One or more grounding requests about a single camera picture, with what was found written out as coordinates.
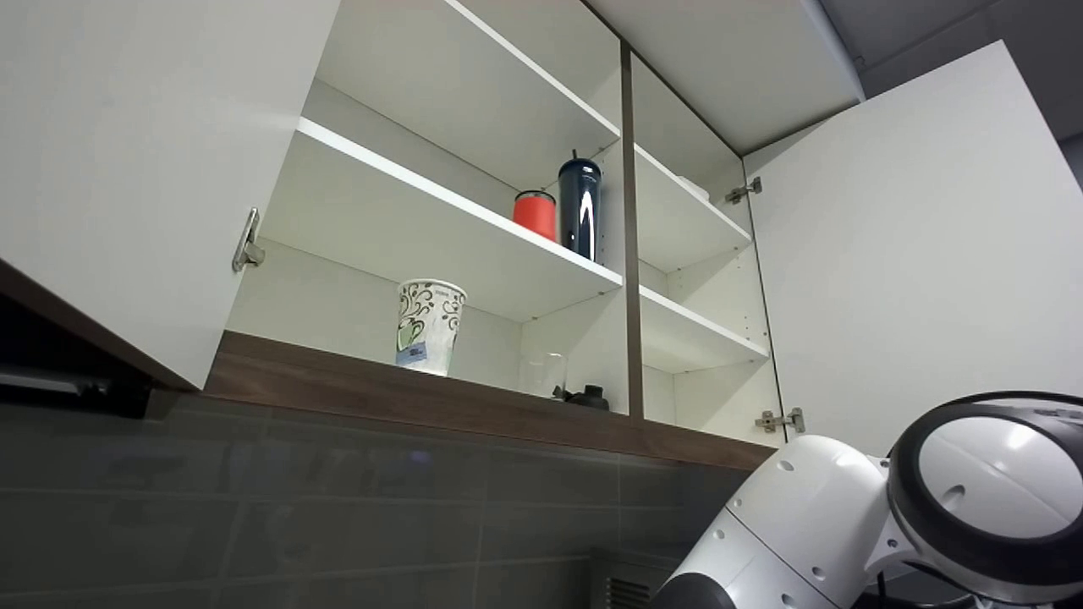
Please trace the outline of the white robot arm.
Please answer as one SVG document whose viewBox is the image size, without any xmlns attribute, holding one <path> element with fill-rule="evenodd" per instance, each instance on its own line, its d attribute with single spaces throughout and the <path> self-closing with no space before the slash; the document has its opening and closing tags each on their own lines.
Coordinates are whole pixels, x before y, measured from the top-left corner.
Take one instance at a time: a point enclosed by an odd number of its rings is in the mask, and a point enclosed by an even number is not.
<svg viewBox="0 0 1083 609">
<path fill-rule="evenodd" d="M 730 495 L 649 609 L 854 609 L 893 570 L 978 609 L 1081 598 L 1083 401 L 959 397 L 884 456 L 806 433 Z"/>
</svg>

